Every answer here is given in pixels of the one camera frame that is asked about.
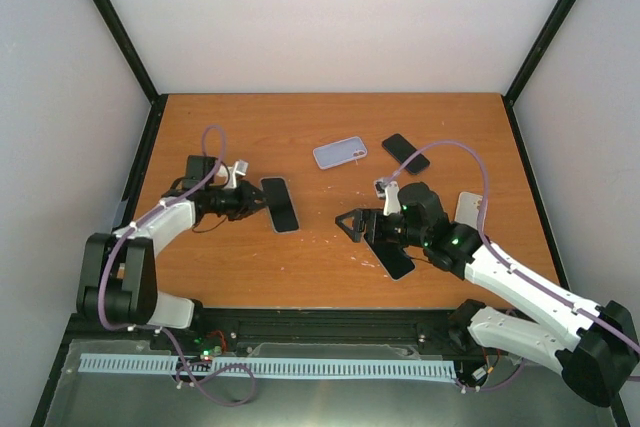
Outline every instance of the metal floor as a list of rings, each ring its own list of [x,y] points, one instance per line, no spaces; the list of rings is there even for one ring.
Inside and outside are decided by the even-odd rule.
[[[77,373],[79,355],[132,353],[136,344],[72,346],[52,402],[47,426],[580,426],[609,427],[609,409],[577,397],[560,377],[527,366],[509,387],[468,392],[450,384],[397,380],[267,380],[241,407],[214,405],[190,388],[176,390],[169,376]],[[508,361],[504,369],[510,368]],[[207,389],[242,398],[248,381],[220,378]]]

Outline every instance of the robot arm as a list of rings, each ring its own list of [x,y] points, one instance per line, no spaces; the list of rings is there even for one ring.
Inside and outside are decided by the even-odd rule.
[[[189,156],[186,174],[160,200],[185,193],[211,171],[216,159]],[[206,214],[240,220],[266,206],[262,192],[241,178],[247,162],[237,161],[232,168],[218,172],[224,184],[204,185],[187,198],[172,203],[143,227],[129,235],[118,254],[119,268],[114,268],[105,293],[105,312],[109,319],[129,324],[188,328],[198,301],[159,292],[156,283],[155,257],[180,233],[191,229]],[[129,226],[111,234],[94,234],[85,246],[76,307],[89,319],[98,318],[98,290],[106,259],[118,238]]]
[[[562,375],[585,400],[602,407],[611,404],[639,357],[579,311],[637,342],[628,310],[613,301],[602,307],[568,292],[491,243],[508,261],[505,266],[476,229],[449,221],[437,194],[422,182],[398,189],[395,182],[376,181],[375,188],[385,200],[383,209],[355,209],[336,217],[336,224],[354,242],[364,239],[393,279],[415,268],[404,249],[418,246],[435,267],[499,295],[533,320],[467,301],[451,316],[454,343],[462,349],[475,344],[499,348],[533,360]]]

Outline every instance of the phone screen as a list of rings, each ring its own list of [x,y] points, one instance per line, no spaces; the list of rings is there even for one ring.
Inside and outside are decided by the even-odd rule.
[[[300,228],[287,184],[282,177],[269,177],[260,181],[269,208],[273,229],[278,233],[293,232]]]
[[[399,163],[403,163],[416,151],[416,148],[400,134],[393,134],[388,139],[383,140],[382,147],[384,147],[384,149]],[[420,154],[409,162],[405,169],[410,174],[416,175],[429,167],[429,165],[429,160],[424,155]]]

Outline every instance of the orange wooden surface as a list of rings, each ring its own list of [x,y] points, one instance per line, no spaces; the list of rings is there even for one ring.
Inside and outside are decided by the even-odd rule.
[[[381,141],[400,132],[416,147],[456,139],[476,149],[489,169],[487,234],[512,256],[557,282],[542,228],[498,94],[171,95],[151,157],[136,217],[184,174],[187,155],[200,153],[212,123],[228,137],[225,161],[249,162],[247,180],[282,176],[301,230],[276,234],[263,210],[207,234],[185,232],[157,259],[159,288],[205,306],[450,308],[467,298],[507,304],[484,289],[431,265],[392,281],[366,244],[352,243],[334,224],[356,207],[381,207],[372,182],[397,167]],[[315,147],[360,136],[368,156],[329,170],[315,164]],[[209,153],[219,139],[212,132]],[[453,218],[461,191],[481,193],[475,162],[456,147],[426,152],[420,180],[436,191]],[[200,228],[215,225],[206,217]]]

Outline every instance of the cable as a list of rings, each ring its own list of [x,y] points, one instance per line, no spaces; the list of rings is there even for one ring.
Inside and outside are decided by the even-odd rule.
[[[114,245],[113,250],[109,254],[109,257],[107,258],[107,262],[105,264],[102,277],[100,278],[100,286],[98,288],[98,317],[100,319],[100,323],[105,329],[117,330],[117,329],[123,329],[125,327],[128,327],[128,324],[110,323],[107,320],[107,316],[105,313],[105,306],[104,306],[104,297],[107,291],[107,282],[109,280],[109,275],[111,274],[111,270],[113,269],[113,265],[115,263],[116,257],[118,256],[118,253],[120,253],[122,246],[124,245],[127,238],[131,236],[131,234],[136,232],[140,227],[144,226],[147,222],[152,220],[156,215],[158,215],[160,212],[162,212],[166,208],[171,207],[172,205],[175,205],[178,202],[181,202],[182,200],[184,200],[185,198],[187,198],[188,196],[196,192],[198,189],[200,189],[202,186],[206,185],[213,178],[213,176],[218,172],[218,170],[220,169],[220,165],[222,164],[222,159],[224,158],[224,155],[227,149],[227,136],[224,133],[224,130],[222,129],[222,127],[220,127],[219,125],[209,125],[202,133],[200,144],[202,147],[202,154],[204,156],[207,156],[207,148],[206,148],[205,141],[207,139],[207,134],[214,129],[220,133],[221,146],[220,146],[220,155],[216,159],[216,162],[213,168],[211,169],[211,171],[207,175],[205,175],[205,177],[196,185],[194,185],[191,189],[182,193],[178,197],[174,197],[165,201],[164,204],[159,203],[149,212],[147,212],[142,217],[140,217],[137,222],[132,222],[129,228],[116,241],[116,244]]]
[[[491,255],[493,255],[496,258],[496,260],[498,260],[498,262],[500,262],[507,269],[509,269],[509,271],[511,273],[517,275],[518,277],[520,277],[522,280],[524,280],[528,284],[530,284],[533,287],[537,288],[541,292],[544,292],[549,297],[557,300],[558,302],[560,302],[561,304],[563,304],[566,307],[569,307],[573,311],[575,309],[575,303],[573,303],[570,300],[566,299],[565,297],[555,293],[551,289],[549,289],[546,286],[540,284],[538,281],[536,281],[535,279],[532,279],[531,277],[529,277],[528,275],[524,274],[520,270],[512,269],[511,268],[512,267],[511,263],[507,259],[502,257],[502,255],[500,255],[500,253],[498,253],[493,248],[493,246],[491,245],[491,242],[489,242],[489,239],[487,239],[487,236],[484,233],[484,221],[485,221],[485,218],[487,216],[487,208],[489,207],[489,203],[488,203],[488,197],[489,197],[489,173],[487,171],[486,166],[484,165],[484,162],[482,161],[482,159],[478,155],[478,153],[475,150],[473,150],[471,147],[463,144],[462,142],[458,142],[456,140],[440,140],[440,141],[437,141],[437,142],[432,142],[430,144],[427,144],[424,147],[421,147],[420,149],[416,150],[413,154],[411,154],[407,158],[407,160],[405,160],[400,165],[400,167],[398,167],[391,174],[391,177],[388,177],[388,178],[384,179],[384,186],[387,186],[389,184],[389,182],[392,182],[393,180],[395,180],[400,175],[402,170],[414,158],[416,158],[418,155],[422,154],[424,151],[429,150],[430,148],[436,147],[438,145],[455,145],[457,147],[460,147],[460,148],[466,150],[467,152],[469,152],[473,156],[473,158],[478,163],[478,166],[480,167],[480,171],[482,173],[482,186],[483,186],[482,191],[483,191],[483,194],[482,194],[482,201],[480,202],[480,208],[478,209],[478,219],[476,221],[476,227],[478,229],[478,235],[480,236],[480,239],[482,240],[482,243],[484,244],[486,249],[491,253]],[[638,345],[636,342],[631,340],[629,337],[627,337],[625,334],[620,332],[618,329],[616,329],[612,325],[609,325],[604,320],[602,320],[599,317],[591,314],[590,312],[587,312],[586,310],[584,310],[582,308],[575,309],[575,312],[580,314],[580,315],[582,315],[582,316],[584,316],[584,317],[586,317],[586,318],[588,318],[589,320],[591,320],[592,322],[596,323],[601,328],[607,330],[608,332],[610,332],[611,334],[616,336],[618,339],[620,339],[622,342],[627,344],[627,346],[629,346],[638,355],[640,355],[640,345]]]
[[[253,399],[253,397],[256,394],[256,389],[257,389],[257,382],[256,382],[256,377],[255,375],[253,375],[253,372],[251,371],[251,369],[249,367],[247,367],[244,364],[229,364],[226,365],[218,370],[216,370],[215,372],[213,372],[212,374],[207,375],[204,379],[198,380],[194,377],[193,372],[191,372],[191,369],[189,368],[189,362],[187,362],[187,359],[184,356],[184,353],[182,352],[182,348],[180,348],[180,344],[178,343],[178,339],[175,338],[175,336],[171,333],[170,330],[161,327],[160,329],[162,332],[164,332],[164,334],[169,337],[169,340],[171,341],[171,343],[173,344],[173,346],[176,349],[176,353],[178,354],[178,357],[180,358],[180,362],[182,362],[182,368],[184,370],[184,372],[187,374],[187,376],[189,377],[189,379],[191,380],[191,382],[193,383],[194,387],[196,387],[200,393],[202,395],[204,395],[207,399],[209,399],[210,401],[221,405],[223,407],[237,407],[239,405],[243,405],[246,404],[247,402],[249,402],[251,399]],[[242,400],[238,400],[237,402],[229,402],[226,401],[224,399],[220,399],[219,397],[215,397],[211,394],[209,394],[206,390],[204,390],[202,388],[202,383],[208,382],[212,379],[214,379],[215,377],[219,376],[220,374],[222,374],[223,372],[226,372],[228,370],[232,370],[232,369],[240,369],[240,370],[244,370],[247,375],[249,376],[249,378],[251,379],[251,392],[249,392],[249,394]]]
[[[224,130],[222,129],[222,127],[220,127],[219,125],[209,125],[207,126],[207,128],[205,128],[204,132],[202,133],[202,138],[200,139],[200,144],[202,147],[202,154],[206,157],[207,156],[207,149],[206,149],[206,138],[207,138],[207,134],[211,131],[211,130],[217,130],[220,133],[220,141],[221,141],[221,145],[220,145],[220,154],[218,156],[218,158],[216,159],[213,168],[209,171],[209,173],[200,181],[198,182],[196,185],[194,185],[191,189],[187,190],[186,192],[182,193],[181,195],[179,195],[178,197],[174,197],[168,200],[164,200],[162,199],[158,205],[156,205],[153,209],[151,209],[149,212],[147,212],[146,214],[144,214],[142,217],[140,217],[136,222],[131,222],[131,224],[129,224],[129,228],[124,231],[124,233],[122,234],[122,236],[116,241],[116,244],[113,247],[113,250],[110,252],[108,258],[107,258],[107,262],[105,264],[104,267],[104,271],[102,273],[102,276],[100,278],[100,285],[98,288],[98,318],[100,319],[100,323],[102,324],[102,326],[106,329],[106,330],[118,330],[118,329],[122,329],[122,328],[126,328],[126,327],[130,327],[129,324],[112,324],[109,322],[109,320],[107,319],[106,316],[106,312],[105,312],[105,294],[106,294],[106,290],[107,290],[107,283],[109,280],[109,275],[111,274],[111,270],[113,269],[114,263],[116,261],[116,258],[120,252],[120,250],[122,249],[122,246],[124,245],[125,241],[127,240],[127,238],[129,238],[134,232],[136,232],[140,227],[143,227],[147,222],[151,221],[153,218],[155,218],[160,212],[164,211],[165,209],[171,207],[172,205],[177,204],[178,202],[182,202],[184,199],[186,199],[188,196],[190,196],[191,194],[193,194],[194,192],[196,192],[198,189],[200,189],[201,187],[203,187],[204,185],[206,185],[212,178],[214,175],[216,175],[216,173],[218,172],[218,170],[220,170],[220,165],[222,164],[222,159],[224,158],[224,155],[226,153],[226,148],[227,148],[227,136],[224,132]],[[246,365],[243,364],[230,364],[227,365],[225,367],[223,367],[222,369],[217,370],[216,372],[214,372],[213,374],[210,374],[209,376],[205,377],[205,379],[202,379],[202,381],[204,382],[205,380],[209,379],[211,380],[212,378],[218,376],[219,374],[221,374],[222,372],[226,372],[227,370],[231,370],[234,368],[239,368],[241,370],[244,370],[245,372],[247,372],[247,374],[249,375],[249,378],[251,378],[251,392],[249,393],[249,395],[242,399],[239,400],[237,402],[228,402],[224,399],[220,399],[218,397],[212,396],[209,393],[207,393],[202,386],[200,385],[200,381],[198,381],[194,376],[193,376],[193,372],[191,372],[191,369],[189,368],[189,363],[187,362],[183,352],[182,352],[182,348],[180,347],[180,344],[178,343],[178,340],[175,338],[175,336],[171,333],[170,330],[168,330],[165,327],[154,327],[154,326],[138,326],[138,328],[140,329],[145,329],[145,330],[155,330],[157,333],[162,332],[164,333],[169,340],[171,341],[171,343],[173,344],[176,352],[178,353],[178,357],[180,357],[180,361],[182,362],[183,365],[183,370],[185,371],[185,373],[187,374],[187,376],[189,377],[189,379],[191,379],[191,382],[193,382],[194,386],[200,391],[200,393],[202,395],[204,395],[207,399],[211,400],[212,402],[218,404],[218,405],[222,405],[225,407],[235,407],[238,405],[242,405],[245,404],[247,402],[249,402],[256,393],[256,379],[255,376],[253,375],[253,372],[251,371],[251,369],[249,369],[249,367],[247,367]]]
[[[214,225],[213,227],[206,229],[206,230],[196,230],[196,227],[198,225],[200,225],[199,223],[194,225],[193,227],[191,227],[191,232],[193,232],[194,234],[206,234],[207,232],[211,232],[212,230],[216,230],[218,227],[220,227],[222,224],[224,224],[227,219],[229,217],[224,217],[220,222],[218,222],[216,225]]]
[[[227,186],[227,184],[229,184],[229,182],[231,181],[231,174],[229,173],[229,167],[227,167],[227,164],[225,164],[224,162],[221,163],[222,167],[224,167],[224,170],[227,171],[227,180],[224,184],[222,185],[212,185],[212,188],[216,188],[216,189],[223,189],[224,187]],[[180,185],[180,182],[182,182],[183,180],[188,179],[188,177],[178,177],[176,180],[174,180],[171,183],[171,187],[169,187],[169,190],[176,190],[178,188],[178,185]]]
[[[225,339],[224,333],[221,330],[214,330],[207,334],[207,339],[211,339],[215,336],[220,338],[220,348],[222,349],[222,353],[225,353],[227,351],[227,339]]]
[[[505,388],[506,386],[513,383],[513,381],[516,380],[520,376],[520,374],[522,374],[522,371],[524,370],[524,365],[525,365],[525,362],[524,362],[524,359],[522,359],[520,361],[520,365],[518,366],[518,368],[514,370],[513,373],[509,377],[504,379],[502,382],[496,385],[492,385],[491,387],[478,387],[476,391],[477,392],[495,392],[496,390]],[[464,385],[462,382],[460,382],[458,379],[455,379],[454,382],[458,387],[460,387],[463,393],[467,391],[467,386]]]

